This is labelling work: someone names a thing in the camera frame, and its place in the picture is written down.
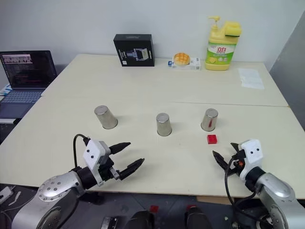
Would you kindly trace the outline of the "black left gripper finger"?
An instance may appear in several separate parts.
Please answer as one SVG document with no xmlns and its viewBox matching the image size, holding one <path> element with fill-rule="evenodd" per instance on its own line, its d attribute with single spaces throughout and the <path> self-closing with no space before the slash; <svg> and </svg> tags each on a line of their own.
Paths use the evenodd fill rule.
<svg viewBox="0 0 305 229">
<path fill-rule="evenodd" d="M 122 142 L 115 145 L 112 145 L 109 147 L 111 155 L 115 155 L 122 150 L 124 150 L 126 147 L 128 147 L 131 144 L 131 142 Z"/>
<path fill-rule="evenodd" d="M 144 158 L 140 158 L 134 161 L 133 163 L 129 164 L 125 170 L 119 172 L 120 175 L 119 179 L 124 180 L 125 178 L 133 174 L 142 165 L 144 160 L 145 160 Z"/>
</svg>

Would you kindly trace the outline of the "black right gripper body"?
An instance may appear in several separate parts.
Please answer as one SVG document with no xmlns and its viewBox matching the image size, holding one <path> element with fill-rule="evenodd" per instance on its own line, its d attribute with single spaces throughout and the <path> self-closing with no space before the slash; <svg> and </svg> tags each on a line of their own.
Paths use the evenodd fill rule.
<svg viewBox="0 0 305 229">
<path fill-rule="evenodd" d="M 229 166 L 233 165 L 233 168 L 229 168 L 227 175 L 231 176 L 233 174 L 240 175 L 242 170 L 245 167 L 245 152 L 244 150 L 238 151 L 235 155 L 231 157 L 232 162 L 229 164 Z"/>
</svg>

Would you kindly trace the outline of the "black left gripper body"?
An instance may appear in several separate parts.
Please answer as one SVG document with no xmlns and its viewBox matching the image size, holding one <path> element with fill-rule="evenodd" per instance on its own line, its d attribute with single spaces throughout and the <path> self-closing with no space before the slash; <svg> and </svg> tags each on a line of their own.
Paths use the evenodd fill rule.
<svg viewBox="0 0 305 229">
<path fill-rule="evenodd" d="M 114 162 L 108 158 L 104 164 L 100 164 L 98 168 L 99 175 L 102 178 L 102 181 L 108 181 L 110 179 L 121 179 L 119 170 L 113 168 Z"/>
</svg>

